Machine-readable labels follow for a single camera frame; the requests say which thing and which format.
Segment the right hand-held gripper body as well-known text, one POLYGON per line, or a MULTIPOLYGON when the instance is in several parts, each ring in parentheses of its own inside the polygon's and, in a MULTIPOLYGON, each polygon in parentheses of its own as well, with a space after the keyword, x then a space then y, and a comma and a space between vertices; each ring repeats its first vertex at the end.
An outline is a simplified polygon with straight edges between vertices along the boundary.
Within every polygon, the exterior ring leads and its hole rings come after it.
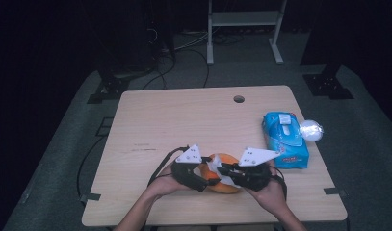
POLYGON ((279 155, 277 151, 247 147, 237 164, 243 173, 241 185, 256 192, 265 188, 272 177, 268 162, 279 155))

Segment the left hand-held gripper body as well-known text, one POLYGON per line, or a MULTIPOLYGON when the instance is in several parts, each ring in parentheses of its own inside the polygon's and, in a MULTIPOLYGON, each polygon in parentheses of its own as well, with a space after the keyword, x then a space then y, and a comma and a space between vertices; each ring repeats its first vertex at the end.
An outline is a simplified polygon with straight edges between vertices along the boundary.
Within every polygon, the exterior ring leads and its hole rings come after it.
POLYGON ((207 181, 194 173, 194 170, 202 164, 199 147, 194 144, 179 155, 171 165, 173 178, 180 184, 198 192, 203 192, 207 187, 207 181))

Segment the blue wet wipes pack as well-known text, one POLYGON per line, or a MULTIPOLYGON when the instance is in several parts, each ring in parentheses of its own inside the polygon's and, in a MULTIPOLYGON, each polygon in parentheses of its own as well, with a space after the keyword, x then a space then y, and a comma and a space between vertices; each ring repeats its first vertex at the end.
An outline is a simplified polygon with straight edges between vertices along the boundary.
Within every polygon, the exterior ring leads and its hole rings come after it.
POLYGON ((309 151, 294 114, 268 112, 263 117, 262 127, 267 147, 279 154, 274 159, 278 168, 307 168, 309 151))

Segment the person's left hand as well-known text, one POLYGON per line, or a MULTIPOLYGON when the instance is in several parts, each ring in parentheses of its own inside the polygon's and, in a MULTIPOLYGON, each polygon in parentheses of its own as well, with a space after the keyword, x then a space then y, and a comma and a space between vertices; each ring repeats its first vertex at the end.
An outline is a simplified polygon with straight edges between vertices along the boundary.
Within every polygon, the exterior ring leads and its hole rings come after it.
POLYGON ((171 165, 165 167, 156 179, 146 188, 152 195, 160 198, 177 191, 187 190, 188 187, 178 183, 172 176, 171 165))

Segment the person's right hand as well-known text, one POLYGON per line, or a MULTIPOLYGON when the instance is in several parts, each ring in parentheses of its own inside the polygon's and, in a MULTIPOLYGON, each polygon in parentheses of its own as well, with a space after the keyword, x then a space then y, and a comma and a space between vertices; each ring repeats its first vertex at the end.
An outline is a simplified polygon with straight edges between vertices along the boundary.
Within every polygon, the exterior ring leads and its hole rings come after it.
POLYGON ((247 192, 257 201, 257 203, 266 211, 281 218, 288 213, 289 209, 284 197, 281 184, 270 179, 268 185, 260 191, 247 189, 247 192))

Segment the black tape strip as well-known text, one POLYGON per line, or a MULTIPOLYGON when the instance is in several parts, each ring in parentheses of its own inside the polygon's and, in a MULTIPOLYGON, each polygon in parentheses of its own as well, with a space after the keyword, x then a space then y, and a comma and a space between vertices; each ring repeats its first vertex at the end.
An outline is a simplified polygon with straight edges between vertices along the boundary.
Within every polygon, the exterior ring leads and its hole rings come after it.
POLYGON ((97 193, 82 194, 80 196, 80 201, 84 203, 88 202, 89 200, 98 201, 100 197, 101 195, 97 193))
POLYGON ((337 188, 324 188, 326 195, 338 194, 341 197, 346 197, 347 193, 344 190, 339 190, 337 188))

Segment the black floor tape square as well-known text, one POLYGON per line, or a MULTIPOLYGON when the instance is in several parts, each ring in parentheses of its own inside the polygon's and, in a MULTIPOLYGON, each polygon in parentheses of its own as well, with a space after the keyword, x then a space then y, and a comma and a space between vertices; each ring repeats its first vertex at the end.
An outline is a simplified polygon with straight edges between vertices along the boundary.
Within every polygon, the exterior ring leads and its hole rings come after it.
POLYGON ((98 126, 95 135, 97 137, 107 137, 110 134, 114 119, 110 116, 102 118, 100 125, 98 126))

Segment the black stand base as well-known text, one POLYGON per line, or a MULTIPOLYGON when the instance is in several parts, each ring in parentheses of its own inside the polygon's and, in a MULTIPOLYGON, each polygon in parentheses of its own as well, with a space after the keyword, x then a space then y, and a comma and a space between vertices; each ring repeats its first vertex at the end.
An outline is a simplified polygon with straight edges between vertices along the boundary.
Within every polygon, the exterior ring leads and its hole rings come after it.
POLYGON ((314 96, 327 96, 332 100, 353 99, 350 91, 344 88, 336 75, 340 64, 327 64, 321 73, 304 74, 303 79, 314 96))
POLYGON ((117 100, 127 91, 129 80, 125 78, 117 78, 109 70, 98 70, 100 83, 95 91, 88 99, 88 104, 100 104, 104 100, 117 100))

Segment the white metal stand frame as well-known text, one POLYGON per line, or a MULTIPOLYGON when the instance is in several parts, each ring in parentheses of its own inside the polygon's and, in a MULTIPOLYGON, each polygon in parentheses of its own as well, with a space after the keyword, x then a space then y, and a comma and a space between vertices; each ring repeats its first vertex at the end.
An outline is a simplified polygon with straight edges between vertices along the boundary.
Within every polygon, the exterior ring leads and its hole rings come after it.
POLYGON ((277 46, 278 36, 281 29, 283 17, 288 0, 281 0, 281 4, 276 11, 261 12, 221 12, 212 10, 213 0, 208 2, 207 19, 207 45, 206 62, 214 63, 213 29, 219 27, 244 27, 244 26, 274 26, 274 35, 269 38, 269 45, 272 49, 274 60, 277 64, 283 64, 283 58, 277 46))

